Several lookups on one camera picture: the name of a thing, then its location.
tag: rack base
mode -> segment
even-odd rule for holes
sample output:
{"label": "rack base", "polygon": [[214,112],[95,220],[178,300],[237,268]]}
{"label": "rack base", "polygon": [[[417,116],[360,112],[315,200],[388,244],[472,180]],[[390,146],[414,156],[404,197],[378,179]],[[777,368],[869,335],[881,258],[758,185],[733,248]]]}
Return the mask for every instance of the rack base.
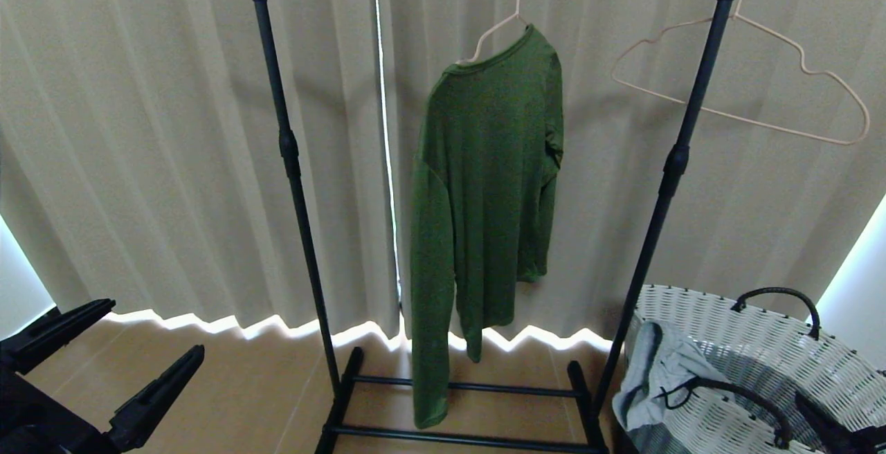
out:
{"label": "rack base", "polygon": [[556,388],[531,388],[531,387],[503,387],[503,385],[487,385],[483,383],[453,382],[449,387],[456,390],[475,390],[481,392],[494,392],[500,394],[526,394],[542,395],[542,397],[572,397],[576,401],[581,416],[582,428],[585,430],[587,444],[573,444],[573,442],[542,442],[534,440],[521,440],[512,438],[489,437],[481,435],[444,434],[422,431],[395,430],[389,428],[373,428],[372,426],[345,425],[345,413],[354,394],[354,385],[357,383],[369,383],[374,385],[407,385],[411,387],[411,379],[386,378],[381,376],[360,375],[363,365],[363,349],[355,347],[351,351],[351,357],[347,360],[345,372],[341,375],[341,387],[338,396],[332,402],[332,409],[320,441],[314,454],[332,454],[335,450],[336,440],[339,435],[357,435],[379,438],[392,438],[401,440],[415,440],[421,442],[440,442],[441,444],[478,445],[483,447],[515,448],[522,451],[538,452],[573,452],[580,454],[608,454],[608,449],[600,431],[600,422],[597,417],[590,415],[591,393],[585,382],[581,365],[572,361],[567,366],[569,380],[572,389],[561,390]]}

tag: shirt sleeve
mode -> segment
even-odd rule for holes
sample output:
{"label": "shirt sleeve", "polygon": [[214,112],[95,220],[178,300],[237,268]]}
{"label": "shirt sleeve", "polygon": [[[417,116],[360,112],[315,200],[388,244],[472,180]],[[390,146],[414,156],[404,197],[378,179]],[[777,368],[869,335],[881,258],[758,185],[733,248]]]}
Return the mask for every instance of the shirt sleeve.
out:
{"label": "shirt sleeve", "polygon": [[449,318],[455,296],[449,191],[420,158],[415,160],[411,230],[412,378],[415,426],[446,417]]}
{"label": "shirt sleeve", "polygon": [[545,169],[539,199],[539,243],[536,264],[540,274],[548,272],[548,247],[554,225],[554,195],[557,173],[563,160],[563,74],[557,54],[551,57],[548,81],[545,83]]}

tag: long-sleeve shirt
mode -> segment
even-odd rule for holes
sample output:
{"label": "long-sleeve shirt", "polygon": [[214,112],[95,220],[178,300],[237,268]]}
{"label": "long-sleeve shirt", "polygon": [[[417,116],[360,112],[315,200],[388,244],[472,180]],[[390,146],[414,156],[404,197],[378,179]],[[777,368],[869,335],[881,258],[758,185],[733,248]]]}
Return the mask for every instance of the long-sleeve shirt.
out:
{"label": "long-sleeve shirt", "polygon": [[410,252],[418,428],[446,417],[453,299],[478,362],[482,329],[513,321],[516,281],[547,272],[562,82],[556,51],[529,25],[489,60],[450,66],[431,92]]}

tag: wire hanger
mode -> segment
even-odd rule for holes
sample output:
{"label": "wire hanger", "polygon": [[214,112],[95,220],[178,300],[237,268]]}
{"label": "wire hanger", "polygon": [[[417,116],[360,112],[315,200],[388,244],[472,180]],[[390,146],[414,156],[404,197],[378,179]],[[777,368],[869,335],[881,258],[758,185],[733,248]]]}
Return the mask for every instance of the wire hanger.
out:
{"label": "wire hanger", "polygon": [[468,63],[474,63],[474,61],[477,61],[477,59],[479,59],[480,57],[480,51],[483,49],[483,42],[487,40],[487,37],[493,34],[494,31],[501,28],[501,26],[504,26],[507,22],[513,21],[513,19],[519,19],[519,21],[523,22],[523,25],[529,26],[529,23],[527,23],[526,20],[523,19],[522,16],[520,16],[520,0],[516,0],[516,10],[513,15],[510,15],[502,21],[499,21],[498,24],[493,26],[493,28],[488,29],[483,35],[480,36],[480,40],[477,43],[477,50],[474,51],[474,56],[471,57],[471,59],[458,60],[456,61],[456,63],[458,65],[466,65]]}
{"label": "wire hanger", "polygon": [[[753,19],[747,18],[744,15],[741,15],[741,13],[739,13],[740,9],[741,9],[741,0],[738,0],[737,3],[735,4],[735,11],[731,15],[729,15],[729,18],[737,19],[737,21],[743,21],[744,23],[747,23],[747,25],[751,25],[751,26],[753,26],[753,28],[756,28],[757,30],[761,30],[763,32],[766,32],[766,34],[772,35],[773,37],[775,37],[787,44],[790,44],[795,50],[797,50],[798,53],[800,53],[800,69],[803,71],[804,75],[826,75],[829,78],[834,79],[837,83],[839,83],[839,85],[842,86],[842,88],[845,89],[846,92],[848,92],[848,94],[852,97],[852,100],[855,100],[856,104],[858,104],[858,107],[861,108],[861,114],[862,114],[862,116],[864,116],[864,124],[862,126],[861,133],[855,139],[851,139],[849,141],[844,141],[842,139],[827,138],[826,136],[819,136],[817,134],[811,134],[809,132],[802,132],[800,130],[787,129],[784,127],[779,127],[777,125],[772,125],[770,123],[759,122],[758,120],[751,120],[750,118],[744,118],[743,116],[734,116],[734,114],[725,113],[724,111],[714,110],[711,108],[702,107],[702,110],[708,111],[708,113],[718,114],[718,116],[725,116],[725,117],[731,118],[733,120],[739,120],[739,122],[752,123],[752,124],[760,126],[760,127],[766,127],[767,129],[778,130],[779,132],[787,132],[788,134],[793,134],[795,136],[803,136],[804,138],[815,139],[817,141],[824,141],[825,143],[831,143],[834,145],[854,145],[858,142],[861,142],[864,138],[866,138],[867,132],[868,132],[868,130],[870,130],[870,127],[871,127],[871,114],[870,114],[870,111],[867,110],[867,106],[865,105],[865,102],[862,101],[860,97],[858,97],[858,94],[848,85],[848,83],[846,83],[842,78],[840,78],[839,75],[836,75],[836,73],[831,72],[829,70],[813,71],[813,70],[808,69],[806,67],[806,51],[803,49],[803,46],[798,44],[797,41],[794,41],[793,39],[791,39],[789,37],[785,37],[785,35],[779,34],[775,30],[772,30],[768,26],[757,23],[756,21],[753,21]],[[646,94],[651,94],[651,95],[656,96],[658,98],[662,98],[662,100],[674,101],[674,103],[680,103],[682,105],[686,104],[686,101],[677,100],[677,98],[672,98],[672,97],[667,96],[665,94],[661,94],[661,93],[658,93],[655,91],[650,91],[649,89],[642,88],[639,85],[635,85],[633,83],[623,81],[623,80],[617,78],[617,76],[615,75],[615,71],[618,68],[618,63],[620,63],[621,60],[624,59],[624,57],[626,57],[631,51],[636,49],[637,46],[639,46],[640,44],[658,43],[658,41],[661,40],[663,35],[667,34],[671,30],[674,30],[674,28],[682,28],[683,26],[689,26],[689,25],[699,25],[700,23],[707,23],[711,20],[712,20],[712,18],[697,19],[696,21],[687,21],[684,23],[678,23],[677,25],[671,25],[671,26],[668,26],[668,28],[662,29],[662,31],[659,32],[658,35],[655,36],[655,38],[642,39],[642,40],[634,43],[631,47],[627,48],[627,51],[624,51],[624,53],[621,53],[621,55],[618,56],[617,60],[615,60],[615,63],[614,63],[614,65],[612,65],[612,69],[610,70],[610,77],[615,82],[618,82],[624,86],[630,87],[631,89],[637,89],[637,91],[642,91],[642,92],[645,92]]]}

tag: beige curtain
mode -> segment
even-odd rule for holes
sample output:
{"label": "beige curtain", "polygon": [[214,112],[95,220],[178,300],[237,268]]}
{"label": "beige curtain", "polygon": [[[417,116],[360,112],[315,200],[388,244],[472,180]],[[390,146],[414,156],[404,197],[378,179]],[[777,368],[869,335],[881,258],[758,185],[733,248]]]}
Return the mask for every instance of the beige curtain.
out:
{"label": "beige curtain", "polygon": [[[63,309],[316,318],[251,0],[0,0],[0,213]],[[373,0],[269,0],[333,331],[398,327]]]}
{"label": "beige curtain", "polygon": [[[608,78],[617,55],[663,26],[712,13],[715,0],[523,0],[557,48],[566,95],[566,157],[538,286],[518,290],[513,335],[537,325],[567,336],[613,334],[661,168],[683,107]],[[825,145],[703,113],[689,171],[671,206],[648,281],[725,296],[789,286],[817,299],[886,191],[886,0],[745,0],[744,15],[800,41],[813,69],[844,76],[873,116],[859,145]],[[514,0],[381,0],[399,264],[408,295],[412,155],[424,101],[443,69],[471,57]],[[623,78],[689,95],[705,26],[674,31],[630,56]],[[512,26],[485,54],[518,37]],[[860,113],[832,82],[809,79],[791,47],[731,22],[705,104],[793,129],[854,138]],[[785,300],[755,300],[801,315]],[[408,307],[405,310],[408,318]]]}

